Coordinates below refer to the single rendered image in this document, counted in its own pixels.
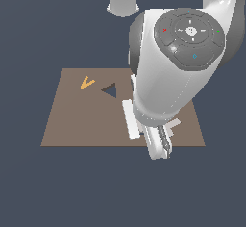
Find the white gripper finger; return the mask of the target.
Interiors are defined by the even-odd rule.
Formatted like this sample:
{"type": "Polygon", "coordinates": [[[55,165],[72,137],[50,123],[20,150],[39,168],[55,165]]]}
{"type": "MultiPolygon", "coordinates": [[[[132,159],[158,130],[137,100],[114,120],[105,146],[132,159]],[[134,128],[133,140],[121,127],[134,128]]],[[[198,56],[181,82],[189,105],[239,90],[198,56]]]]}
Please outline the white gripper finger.
{"type": "Polygon", "coordinates": [[[164,150],[167,152],[167,158],[170,158],[170,142],[167,140],[167,136],[164,130],[164,126],[163,125],[159,125],[158,126],[158,131],[159,131],[159,135],[160,135],[160,139],[161,139],[161,143],[162,146],[164,148],[164,150]]]}
{"type": "Polygon", "coordinates": [[[161,140],[157,128],[145,126],[144,137],[152,160],[161,158],[161,140]]]}

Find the white gripper body block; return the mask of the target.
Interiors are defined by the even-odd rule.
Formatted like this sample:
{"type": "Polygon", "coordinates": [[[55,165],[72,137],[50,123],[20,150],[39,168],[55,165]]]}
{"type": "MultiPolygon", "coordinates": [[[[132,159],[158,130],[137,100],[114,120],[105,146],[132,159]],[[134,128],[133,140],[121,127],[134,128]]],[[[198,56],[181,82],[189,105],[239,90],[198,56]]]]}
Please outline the white gripper body block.
{"type": "Polygon", "coordinates": [[[143,130],[141,124],[134,116],[132,100],[131,99],[123,100],[122,107],[127,124],[129,139],[130,140],[139,139],[140,134],[143,132],[143,130]]]}

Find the white angular block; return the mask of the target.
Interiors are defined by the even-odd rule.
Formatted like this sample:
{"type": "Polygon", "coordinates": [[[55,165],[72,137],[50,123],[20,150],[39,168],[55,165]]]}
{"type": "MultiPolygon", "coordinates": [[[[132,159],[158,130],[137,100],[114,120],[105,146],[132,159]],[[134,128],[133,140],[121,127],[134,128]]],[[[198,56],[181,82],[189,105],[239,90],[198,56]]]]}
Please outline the white angular block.
{"type": "Polygon", "coordinates": [[[175,118],[171,121],[169,121],[166,125],[165,125],[165,128],[167,130],[167,133],[168,133],[168,136],[169,137],[172,137],[174,135],[172,129],[176,126],[178,126],[179,124],[181,123],[180,119],[179,118],[175,118]]]}

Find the orange V-shaped block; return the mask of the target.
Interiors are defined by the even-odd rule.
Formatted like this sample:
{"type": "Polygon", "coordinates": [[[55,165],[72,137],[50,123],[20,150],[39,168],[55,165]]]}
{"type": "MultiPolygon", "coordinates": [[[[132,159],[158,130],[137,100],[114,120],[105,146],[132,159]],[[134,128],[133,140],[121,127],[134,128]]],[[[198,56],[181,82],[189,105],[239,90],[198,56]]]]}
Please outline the orange V-shaped block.
{"type": "Polygon", "coordinates": [[[94,84],[96,81],[95,80],[90,80],[88,81],[88,76],[85,76],[84,80],[82,81],[82,84],[80,86],[80,90],[84,90],[85,88],[91,86],[94,84]]]}

